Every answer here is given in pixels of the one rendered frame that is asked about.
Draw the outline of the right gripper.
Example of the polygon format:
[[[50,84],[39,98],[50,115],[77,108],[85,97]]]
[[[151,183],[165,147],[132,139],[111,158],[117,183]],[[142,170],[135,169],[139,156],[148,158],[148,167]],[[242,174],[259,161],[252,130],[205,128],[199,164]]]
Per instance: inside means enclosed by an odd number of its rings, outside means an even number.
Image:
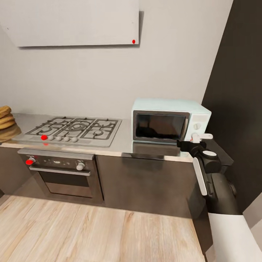
[[[195,144],[190,141],[177,140],[177,147],[180,148],[181,152],[189,152],[191,154],[191,151],[194,149],[194,147],[206,148],[206,143],[200,141],[200,143]]]

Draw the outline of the popcorn bag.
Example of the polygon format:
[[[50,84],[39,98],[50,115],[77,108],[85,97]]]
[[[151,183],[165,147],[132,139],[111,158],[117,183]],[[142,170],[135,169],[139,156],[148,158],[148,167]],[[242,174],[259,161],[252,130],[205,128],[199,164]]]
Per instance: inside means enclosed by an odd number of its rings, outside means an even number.
[[[16,124],[9,106],[0,107],[0,130],[7,129]]]

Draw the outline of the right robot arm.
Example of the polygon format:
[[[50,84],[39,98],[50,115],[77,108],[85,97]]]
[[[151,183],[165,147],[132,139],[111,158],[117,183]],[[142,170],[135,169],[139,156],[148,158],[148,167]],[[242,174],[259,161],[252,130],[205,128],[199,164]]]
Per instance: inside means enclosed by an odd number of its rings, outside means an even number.
[[[220,173],[218,155],[206,149],[202,139],[211,134],[192,134],[190,141],[177,140],[181,152],[189,152],[203,198],[206,199],[216,262],[262,262],[262,252],[236,201],[234,185]]]

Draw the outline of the microwave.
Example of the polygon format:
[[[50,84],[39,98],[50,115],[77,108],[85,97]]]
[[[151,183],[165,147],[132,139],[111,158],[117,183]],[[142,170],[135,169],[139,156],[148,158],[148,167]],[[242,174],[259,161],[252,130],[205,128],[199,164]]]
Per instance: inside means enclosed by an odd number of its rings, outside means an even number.
[[[211,111],[194,100],[136,98],[131,110],[131,139],[177,143],[204,134]]]

